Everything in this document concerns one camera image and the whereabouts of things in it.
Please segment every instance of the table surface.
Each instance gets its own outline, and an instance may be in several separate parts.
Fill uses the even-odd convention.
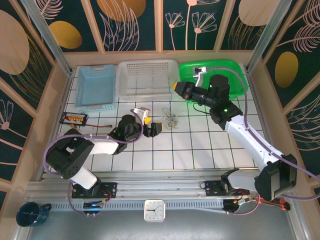
[[[66,112],[79,113],[75,108],[79,69],[80,66],[76,68],[72,80],[65,105]],[[250,88],[247,96],[248,121],[260,135],[264,136]],[[232,102],[244,111],[244,96]],[[130,109],[140,107],[150,109],[149,116],[157,123],[165,122],[162,117],[163,108],[171,109],[178,118],[177,128],[172,130],[164,128],[154,138],[142,136],[138,142],[128,144],[118,155],[90,155],[83,165],[85,168],[92,172],[108,172],[256,167],[252,157],[236,139],[215,124],[210,116],[195,111],[191,103],[187,103],[177,94],[172,96],[172,101],[159,102],[123,102],[116,98],[114,111],[90,113],[87,121],[91,125],[112,125],[112,128],[81,126],[79,131],[82,134],[106,136],[123,115],[131,114]],[[205,106],[196,108],[209,111]],[[69,129],[69,125],[61,124],[58,135],[64,135]]]

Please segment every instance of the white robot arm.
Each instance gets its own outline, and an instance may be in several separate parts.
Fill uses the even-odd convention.
[[[257,170],[250,171],[236,168],[223,174],[221,181],[226,192],[246,189],[271,201],[293,188],[296,184],[297,169],[282,162],[272,153],[294,164],[297,164],[297,160],[291,154],[284,156],[245,122],[242,111],[229,100],[230,85],[227,77],[215,74],[210,78],[208,89],[197,86],[207,71],[208,68],[205,67],[196,68],[193,71],[193,77],[198,77],[196,84],[182,81],[174,83],[172,87],[185,100],[209,107],[211,119],[243,145],[258,167]]]

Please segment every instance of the white plastic basket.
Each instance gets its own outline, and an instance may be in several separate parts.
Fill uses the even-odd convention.
[[[174,60],[123,61],[115,74],[115,94],[126,102],[170,101],[171,84],[179,80]]]

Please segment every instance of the red wire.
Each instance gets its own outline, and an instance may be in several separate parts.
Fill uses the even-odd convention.
[[[105,191],[100,190],[100,192],[102,192],[106,196],[107,201],[109,201],[111,199],[112,195],[111,195],[111,193],[109,191],[108,191],[108,193],[110,194],[110,197],[108,197],[108,194]]]
[[[89,126],[89,127],[95,127],[95,128],[112,128],[112,125],[103,125],[103,126],[99,126],[99,125],[86,124],[86,126]]]

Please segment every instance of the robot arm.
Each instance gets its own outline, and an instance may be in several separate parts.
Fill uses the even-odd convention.
[[[204,67],[193,70],[197,84],[201,82],[207,70]],[[297,160],[291,154],[284,156],[281,151],[264,140],[250,124],[246,127],[242,111],[229,100],[230,85],[227,77],[213,75],[208,89],[188,81],[174,83],[172,87],[185,100],[209,107],[211,119],[242,143],[258,167],[258,170],[234,169],[225,173],[222,181],[226,180],[224,185],[227,186],[227,192],[238,188],[247,189],[258,192],[265,200],[271,201],[296,185],[297,170],[271,155],[262,144],[294,164]],[[260,142],[249,133],[248,129]]]
[[[151,120],[148,117],[148,109],[135,108],[133,112],[142,120],[143,126],[134,116],[124,115],[118,126],[108,135],[110,138],[89,135],[84,137],[76,129],[70,129],[65,136],[72,137],[58,140],[47,152],[46,162],[63,179],[79,184],[87,197],[96,196],[100,190],[101,181],[83,167],[89,155],[117,155],[127,148],[128,142],[136,141],[142,131],[148,138],[155,137],[162,131],[162,123],[153,122],[151,127],[148,127]]]

